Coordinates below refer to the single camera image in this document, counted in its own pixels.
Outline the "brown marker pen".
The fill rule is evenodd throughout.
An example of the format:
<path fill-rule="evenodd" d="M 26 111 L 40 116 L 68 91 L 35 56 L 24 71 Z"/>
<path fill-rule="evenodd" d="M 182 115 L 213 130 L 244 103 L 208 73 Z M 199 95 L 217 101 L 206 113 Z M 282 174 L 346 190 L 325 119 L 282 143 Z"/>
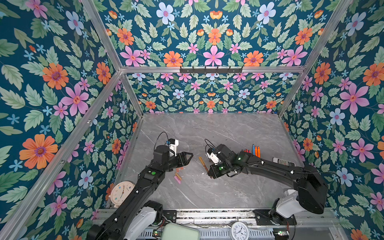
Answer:
<path fill-rule="evenodd" d="M 205 164 L 205 162 L 204 162 L 203 158 L 202 158 L 202 157 L 199 157 L 199 161 L 201 162 L 202 166 L 204 167 L 204 169 L 205 169 L 205 170 L 206 170 L 206 172 L 208 173 L 208 172 L 209 172 L 209 170 L 208 170 L 208 168 L 207 168 L 207 166 L 206 166 L 206 164 Z"/>

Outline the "yellow orange marker pen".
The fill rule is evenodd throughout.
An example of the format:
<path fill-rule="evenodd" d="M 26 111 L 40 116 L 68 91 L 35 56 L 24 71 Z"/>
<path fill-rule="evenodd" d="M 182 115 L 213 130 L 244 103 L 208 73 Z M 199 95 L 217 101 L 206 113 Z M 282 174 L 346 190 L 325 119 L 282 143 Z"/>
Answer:
<path fill-rule="evenodd" d="M 258 157 L 261 158 L 261 148 L 260 148 L 259 146 L 258 146 L 257 151 L 258 151 L 258 152 L 257 152 Z"/>

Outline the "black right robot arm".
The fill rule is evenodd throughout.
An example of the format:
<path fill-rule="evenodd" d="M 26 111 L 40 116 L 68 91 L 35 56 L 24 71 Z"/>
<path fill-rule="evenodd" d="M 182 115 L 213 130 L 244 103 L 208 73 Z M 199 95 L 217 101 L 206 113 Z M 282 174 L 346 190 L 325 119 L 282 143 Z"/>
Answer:
<path fill-rule="evenodd" d="M 279 225 L 301 212 L 324 213 L 328 185 L 313 166 L 297 167 L 264 160 L 247 151 L 238 154 L 225 145 L 210 147 L 207 157 L 213 162 L 208 175 L 217 179 L 239 174 L 262 176 L 289 187 L 283 198 L 275 200 L 267 219 Z"/>

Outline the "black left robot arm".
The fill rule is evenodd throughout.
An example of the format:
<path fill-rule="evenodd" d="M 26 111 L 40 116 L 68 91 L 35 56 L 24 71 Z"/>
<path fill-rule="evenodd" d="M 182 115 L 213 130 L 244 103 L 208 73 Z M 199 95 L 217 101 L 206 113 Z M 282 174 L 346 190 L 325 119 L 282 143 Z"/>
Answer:
<path fill-rule="evenodd" d="M 187 166 L 194 154 L 176 153 L 167 145 L 154 150 L 154 157 L 138 176 L 132 192 L 100 226 L 92 225 L 88 240 L 135 240 L 148 226 L 159 223 L 163 205 L 148 198 L 165 179 L 166 173 Z"/>

